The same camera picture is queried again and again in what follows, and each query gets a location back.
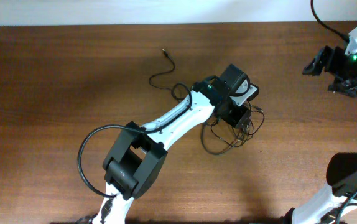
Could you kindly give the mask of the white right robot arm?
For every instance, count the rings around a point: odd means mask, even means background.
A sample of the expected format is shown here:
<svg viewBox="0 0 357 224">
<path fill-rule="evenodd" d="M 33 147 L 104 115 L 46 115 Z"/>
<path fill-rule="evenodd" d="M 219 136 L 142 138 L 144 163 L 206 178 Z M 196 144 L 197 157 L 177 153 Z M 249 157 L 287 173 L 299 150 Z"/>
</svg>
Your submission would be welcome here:
<svg viewBox="0 0 357 224">
<path fill-rule="evenodd" d="M 322 48 L 303 69 L 304 75 L 322 72 L 335 79 L 328 90 L 357 97 L 357 27 L 346 35 L 346 47 Z M 280 223 L 340 223 L 357 209 L 357 152 L 335 154 L 327 167 L 325 185 L 305 204 L 291 208 Z"/>
</svg>

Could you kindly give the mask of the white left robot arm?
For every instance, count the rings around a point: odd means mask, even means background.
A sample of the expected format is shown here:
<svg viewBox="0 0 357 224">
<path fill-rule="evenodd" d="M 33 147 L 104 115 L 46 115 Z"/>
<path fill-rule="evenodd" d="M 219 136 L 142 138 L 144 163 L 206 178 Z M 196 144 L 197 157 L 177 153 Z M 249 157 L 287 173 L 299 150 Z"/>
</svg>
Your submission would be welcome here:
<svg viewBox="0 0 357 224">
<path fill-rule="evenodd" d="M 258 86 L 234 65 L 229 65 L 221 76 L 206 77 L 186 89 L 188 95 L 169 112 L 156 120 L 137 125 L 104 125 L 94 129 L 83 140 L 78 151 L 77 166 L 80 177 L 103 203 L 97 214 L 83 217 L 79 223 L 124 223 L 135 199 L 141 197 L 155 182 L 169 148 L 185 133 L 216 116 L 235 129 L 243 129 L 250 122 L 251 110 L 245 106 L 258 96 Z M 90 184 L 83 173 L 81 158 L 88 140 L 105 129 L 120 129 L 120 134 L 106 155 L 106 191 Z"/>
</svg>

